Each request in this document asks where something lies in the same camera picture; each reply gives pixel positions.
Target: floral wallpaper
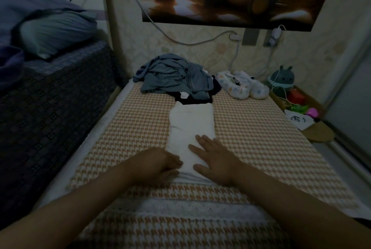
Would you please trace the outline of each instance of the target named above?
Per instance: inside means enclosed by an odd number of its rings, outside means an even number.
[[[169,41],[151,23],[142,22],[141,9],[135,0],[107,0],[114,51],[122,66],[133,75],[157,55],[174,53],[201,64],[211,73],[228,69],[236,43],[228,34],[199,46],[182,46]],[[324,80],[345,51],[353,27],[361,19],[371,0],[326,0],[311,32],[288,31],[272,55],[267,74],[280,65],[293,66],[295,83],[317,97]],[[158,24],[170,37],[186,43],[210,39],[228,27]],[[233,29],[243,35],[244,29]],[[256,46],[241,46],[234,70],[252,75],[267,62],[269,48],[263,47],[265,30],[260,31]]]

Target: hand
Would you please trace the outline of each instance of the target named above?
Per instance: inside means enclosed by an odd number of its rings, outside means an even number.
[[[170,177],[178,175],[177,169],[183,165],[179,156],[159,147],[141,151],[123,163],[133,184],[164,183]]]
[[[193,169],[209,180],[229,186],[234,183],[233,174],[243,163],[218,140],[196,135],[196,140],[205,149],[190,144],[189,149],[207,163],[209,168],[195,164]]]

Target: brown and white patterned fabric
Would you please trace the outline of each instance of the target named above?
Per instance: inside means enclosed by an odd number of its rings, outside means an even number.
[[[68,188],[143,149],[165,147],[174,98],[142,94],[140,87],[134,85]],[[359,209],[354,195],[270,98],[241,101],[221,91],[213,105],[217,137],[242,161],[342,211]],[[136,247],[290,245],[278,224],[237,189],[179,183],[132,187],[78,240]]]

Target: baby shoe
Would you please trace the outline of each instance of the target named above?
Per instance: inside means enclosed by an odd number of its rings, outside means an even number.
[[[218,73],[215,79],[219,82],[220,87],[235,99],[247,99],[250,95],[250,83],[239,80],[239,78],[233,76],[229,71]]]
[[[234,76],[237,77],[243,85],[246,83],[251,85],[250,97],[253,99],[266,99],[268,97],[269,88],[262,84],[262,82],[252,79],[246,72],[236,71]]]

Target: pink ball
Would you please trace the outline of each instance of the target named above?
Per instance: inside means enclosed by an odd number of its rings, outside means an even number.
[[[314,107],[311,107],[310,109],[308,109],[308,111],[306,112],[305,115],[308,115],[312,118],[317,118],[318,117],[318,111]]]

